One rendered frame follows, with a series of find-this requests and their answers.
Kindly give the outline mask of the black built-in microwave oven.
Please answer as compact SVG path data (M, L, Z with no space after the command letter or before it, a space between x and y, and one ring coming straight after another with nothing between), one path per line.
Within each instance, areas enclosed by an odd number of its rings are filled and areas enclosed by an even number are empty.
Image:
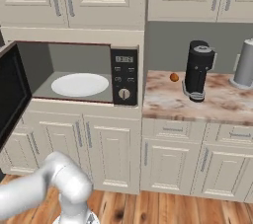
M19 41L17 46L35 98L137 104L138 49L135 47L42 41ZM54 80L74 73L101 75L109 81L109 87L100 94L78 98L61 96L52 90Z

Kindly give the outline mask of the white round microwave plate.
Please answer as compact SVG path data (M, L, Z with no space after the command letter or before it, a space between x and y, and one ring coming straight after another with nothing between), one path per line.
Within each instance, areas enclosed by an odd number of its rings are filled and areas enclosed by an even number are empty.
M89 97L100 94L109 87L109 81L98 74L74 73L57 78L52 90L65 97Z

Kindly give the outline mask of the black microwave door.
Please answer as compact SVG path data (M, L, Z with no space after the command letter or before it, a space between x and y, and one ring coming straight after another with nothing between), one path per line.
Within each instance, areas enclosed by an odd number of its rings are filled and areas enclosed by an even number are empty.
M0 151L31 97L19 48L15 41L11 41L0 48Z

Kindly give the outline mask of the cream drawer front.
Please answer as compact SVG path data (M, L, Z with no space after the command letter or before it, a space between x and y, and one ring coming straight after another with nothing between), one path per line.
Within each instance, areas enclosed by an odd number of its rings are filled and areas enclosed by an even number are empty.
M208 123L204 140L206 143L253 147L253 126Z
M200 143L203 141L206 124L196 121L144 118L142 134L157 139L181 140Z

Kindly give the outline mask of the cream base cupboard door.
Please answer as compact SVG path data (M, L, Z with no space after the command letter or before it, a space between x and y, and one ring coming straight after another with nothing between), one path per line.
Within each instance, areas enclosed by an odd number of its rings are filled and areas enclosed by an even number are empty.
M27 175L38 167L33 130L21 118L0 152L0 168L4 174Z
M203 172L206 148L209 155ZM191 195L243 202L253 184L253 148L204 143Z
M139 194L140 121L84 116L90 123L90 165L95 189Z
M54 151L68 155L92 178L85 139L83 116L79 113L36 112L24 114L24 121L34 132L39 165ZM79 146L75 122L79 122L83 146Z
M148 162L144 166L144 143L148 141ZM189 195L201 145L144 138L142 140L142 190Z

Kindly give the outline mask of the black coffee machine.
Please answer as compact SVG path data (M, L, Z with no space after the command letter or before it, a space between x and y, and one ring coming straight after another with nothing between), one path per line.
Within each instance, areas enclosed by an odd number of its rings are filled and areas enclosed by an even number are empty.
M195 103L205 100L204 86L207 72L212 69L215 52L203 40L192 40L189 46L183 92Z

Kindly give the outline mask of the silver cylindrical kettle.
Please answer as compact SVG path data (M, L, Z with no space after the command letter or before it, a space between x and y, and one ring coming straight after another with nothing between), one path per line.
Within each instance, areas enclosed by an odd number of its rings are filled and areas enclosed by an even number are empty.
M229 82L238 89L253 89L253 38L243 42L235 74Z

